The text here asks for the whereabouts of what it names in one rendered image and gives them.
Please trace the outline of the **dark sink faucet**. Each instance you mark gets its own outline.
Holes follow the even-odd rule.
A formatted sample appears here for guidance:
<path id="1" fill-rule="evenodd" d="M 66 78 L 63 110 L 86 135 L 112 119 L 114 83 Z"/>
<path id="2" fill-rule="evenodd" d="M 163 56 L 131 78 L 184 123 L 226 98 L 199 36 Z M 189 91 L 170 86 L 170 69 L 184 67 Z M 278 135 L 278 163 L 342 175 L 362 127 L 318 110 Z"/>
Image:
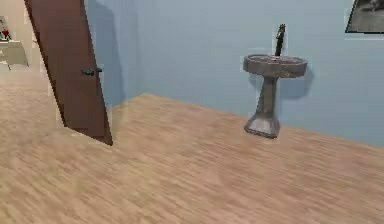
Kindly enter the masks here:
<path id="1" fill-rule="evenodd" d="M 285 35 L 285 24 L 280 24 L 279 29 L 276 35 L 276 49 L 275 49 L 275 56 L 280 56 L 282 52 L 283 42 L 284 42 L 284 35 Z"/>

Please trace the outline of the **brown room door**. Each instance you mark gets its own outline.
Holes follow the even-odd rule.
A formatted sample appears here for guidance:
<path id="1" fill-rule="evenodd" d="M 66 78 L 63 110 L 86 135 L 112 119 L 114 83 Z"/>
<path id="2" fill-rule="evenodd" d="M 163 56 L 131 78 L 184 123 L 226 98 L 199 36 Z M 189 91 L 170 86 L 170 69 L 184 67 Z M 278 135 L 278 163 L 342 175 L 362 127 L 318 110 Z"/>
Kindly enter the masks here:
<path id="1" fill-rule="evenodd" d="M 113 143 L 84 0 L 24 0 L 63 124 Z"/>

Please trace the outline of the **pale white table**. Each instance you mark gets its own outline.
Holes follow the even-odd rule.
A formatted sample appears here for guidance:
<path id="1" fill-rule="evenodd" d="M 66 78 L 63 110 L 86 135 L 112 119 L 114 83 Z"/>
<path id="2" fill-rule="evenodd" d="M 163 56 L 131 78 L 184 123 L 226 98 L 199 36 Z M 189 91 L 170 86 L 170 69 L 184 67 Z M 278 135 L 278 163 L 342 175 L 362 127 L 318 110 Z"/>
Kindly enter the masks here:
<path id="1" fill-rule="evenodd" d="M 0 65 L 7 65 L 11 69 L 11 65 L 29 66 L 28 59 L 21 41 L 0 41 Z"/>

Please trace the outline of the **picture with red spot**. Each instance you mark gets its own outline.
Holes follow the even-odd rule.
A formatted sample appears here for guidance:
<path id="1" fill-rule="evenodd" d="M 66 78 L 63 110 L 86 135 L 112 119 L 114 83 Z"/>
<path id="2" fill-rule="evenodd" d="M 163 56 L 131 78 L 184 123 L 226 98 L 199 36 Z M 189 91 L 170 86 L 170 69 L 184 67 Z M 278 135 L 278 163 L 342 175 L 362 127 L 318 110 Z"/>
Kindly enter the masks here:
<path id="1" fill-rule="evenodd" d="M 0 16 L 0 41 L 11 40 L 11 35 L 4 16 Z"/>

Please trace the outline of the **grey pedestal sink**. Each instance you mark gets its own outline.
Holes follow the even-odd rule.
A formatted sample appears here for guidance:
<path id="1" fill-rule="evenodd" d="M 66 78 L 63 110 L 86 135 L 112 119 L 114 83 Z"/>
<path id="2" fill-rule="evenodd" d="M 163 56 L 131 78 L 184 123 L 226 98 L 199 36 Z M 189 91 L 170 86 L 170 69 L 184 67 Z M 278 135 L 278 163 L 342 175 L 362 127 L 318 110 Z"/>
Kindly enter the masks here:
<path id="1" fill-rule="evenodd" d="M 244 57 L 243 70 L 263 77 L 263 84 L 254 115 L 247 121 L 247 133 L 277 138 L 280 123 L 275 115 L 275 100 L 279 78 L 298 78 L 306 73 L 308 62 L 292 56 L 253 54 Z"/>

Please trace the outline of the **black framed wall picture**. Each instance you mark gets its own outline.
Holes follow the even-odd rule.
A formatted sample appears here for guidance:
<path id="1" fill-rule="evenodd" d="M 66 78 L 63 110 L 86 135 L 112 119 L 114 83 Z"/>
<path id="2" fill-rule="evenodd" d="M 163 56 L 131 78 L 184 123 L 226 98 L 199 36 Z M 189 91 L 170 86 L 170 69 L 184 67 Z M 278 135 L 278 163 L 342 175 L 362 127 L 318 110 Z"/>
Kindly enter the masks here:
<path id="1" fill-rule="evenodd" d="M 384 0 L 354 0 L 345 32 L 384 34 Z"/>

